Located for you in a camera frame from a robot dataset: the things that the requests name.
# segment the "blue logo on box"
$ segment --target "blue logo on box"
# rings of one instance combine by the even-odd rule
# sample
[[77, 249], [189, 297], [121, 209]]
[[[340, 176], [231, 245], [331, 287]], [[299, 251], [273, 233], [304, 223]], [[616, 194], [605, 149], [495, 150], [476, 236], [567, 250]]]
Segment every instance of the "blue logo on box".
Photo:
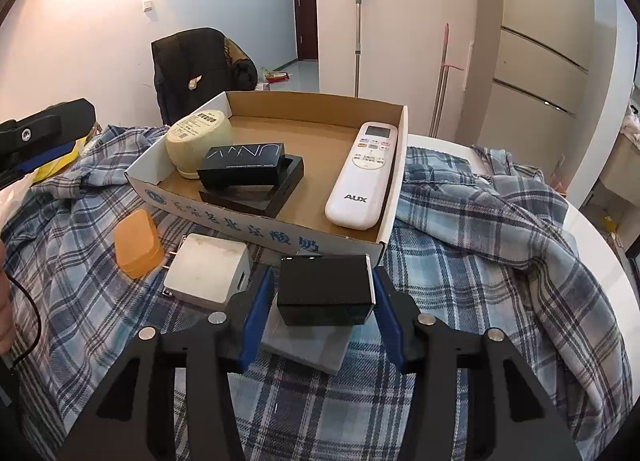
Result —
[[166, 199], [160, 196], [158, 192], [154, 192], [153, 190], [145, 190], [145, 193], [156, 203], [160, 203], [161, 205], [166, 205]]

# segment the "white power adapter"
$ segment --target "white power adapter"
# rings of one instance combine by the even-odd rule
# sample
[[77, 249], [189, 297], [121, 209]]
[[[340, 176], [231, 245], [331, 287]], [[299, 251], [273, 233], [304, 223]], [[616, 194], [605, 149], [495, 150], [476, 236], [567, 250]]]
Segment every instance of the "white power adapter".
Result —
[[246, 244], [189, 234], [169, 267], [164, 287], [178, 300], [223, 311], [232, 295], [246, 289], [250, 273]]

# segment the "refrigerator drawer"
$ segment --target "refrigerator drawer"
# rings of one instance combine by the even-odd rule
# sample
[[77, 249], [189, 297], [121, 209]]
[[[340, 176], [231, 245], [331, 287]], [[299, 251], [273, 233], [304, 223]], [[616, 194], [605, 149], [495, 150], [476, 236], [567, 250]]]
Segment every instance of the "refrigerator drawer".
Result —
[[575, 115], [588, 75], [561, 56], [503, 30], [495, 77]]
[[494, 83], [478, 145], [510, 151], [519, 164], [542, 169], [548, 181], [574, 123], [555, 107]]

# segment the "white wall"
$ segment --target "white wall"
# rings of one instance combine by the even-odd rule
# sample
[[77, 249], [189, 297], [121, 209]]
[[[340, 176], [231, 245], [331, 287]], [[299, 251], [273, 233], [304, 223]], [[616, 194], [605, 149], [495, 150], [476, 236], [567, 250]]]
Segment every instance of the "white wall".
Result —
[[624, 0], [595, 0], [593, 56], [577, 123], [558, 178], [581, 206], [620, 131], [636, 70], [638, 26]]
[[[360, 96], [409, 107], [409, 129], [427, 134], [438, 86], [445, 22], [448, 60], [466, 66], [477, 0], [363, 0]], [[320, 90], [353, 95], [354, 0], [318, 0]], [[452, 70], [438, 136], [453, 140], [464, 73]]]
[[161, 123], [150, 44], [211, 26], [256, 66], [296, 57], [293, 0], [18, 0], [0, 26], [0, 121], [85, 97], [103, 123]]

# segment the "white plastic bag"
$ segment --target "white plastic bag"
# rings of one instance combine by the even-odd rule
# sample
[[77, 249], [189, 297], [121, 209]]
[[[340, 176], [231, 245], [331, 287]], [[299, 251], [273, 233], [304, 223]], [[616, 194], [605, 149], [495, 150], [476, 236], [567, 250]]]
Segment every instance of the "white plastic bag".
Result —
[[24, 196], [33, 184], [37, 170], [27, 174], [24, 178], [0, 190], [0, 230], [11, 219], [22, 205]]

